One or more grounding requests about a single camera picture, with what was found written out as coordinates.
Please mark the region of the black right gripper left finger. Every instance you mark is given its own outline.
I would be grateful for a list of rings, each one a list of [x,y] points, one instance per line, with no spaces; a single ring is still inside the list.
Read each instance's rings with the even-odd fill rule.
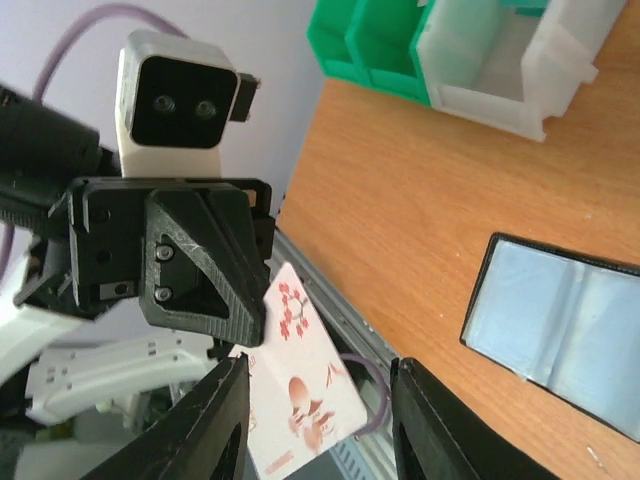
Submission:
[[[248,357],[223,360],[152,427],[83,478],[241,479],[249,393]]]

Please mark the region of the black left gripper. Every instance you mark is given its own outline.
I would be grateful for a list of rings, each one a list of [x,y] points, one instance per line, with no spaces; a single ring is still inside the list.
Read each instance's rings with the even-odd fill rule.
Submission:
[[[94,312],[138,298],[152,326],[260,345],[271,196],[246,178],[74,181],[54,217],[76,303]]]

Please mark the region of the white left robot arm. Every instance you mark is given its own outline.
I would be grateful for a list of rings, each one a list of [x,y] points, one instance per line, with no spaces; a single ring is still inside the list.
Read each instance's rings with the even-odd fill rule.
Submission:
[[[33,233],[1,287],[1,416],[58,424],[106,400],[193,388],[92,479],[238,479],[264,337],[272,190],[216,163],[255,85],[141,92],[120,146],[1,91],[1,218]]]

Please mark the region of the black leather card holder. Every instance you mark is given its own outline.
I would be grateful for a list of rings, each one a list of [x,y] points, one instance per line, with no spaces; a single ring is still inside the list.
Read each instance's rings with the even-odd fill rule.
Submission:
[[[460,341],[639,439],[639,267],[491,235]]]

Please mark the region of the white blossom pattern card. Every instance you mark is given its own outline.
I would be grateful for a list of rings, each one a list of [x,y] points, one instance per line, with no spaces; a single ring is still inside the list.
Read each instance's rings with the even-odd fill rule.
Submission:
[[[249,365],[248,449],[260,479],[284,479],[365,426],[368,412],[290,263],[265,296],[263,343]]]

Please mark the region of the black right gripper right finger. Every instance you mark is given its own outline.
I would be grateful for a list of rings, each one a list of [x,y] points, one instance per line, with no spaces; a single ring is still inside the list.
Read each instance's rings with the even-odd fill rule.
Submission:
[[[391,364],[391,410],[400,479],[554,479],[490,428],[418,360]]]

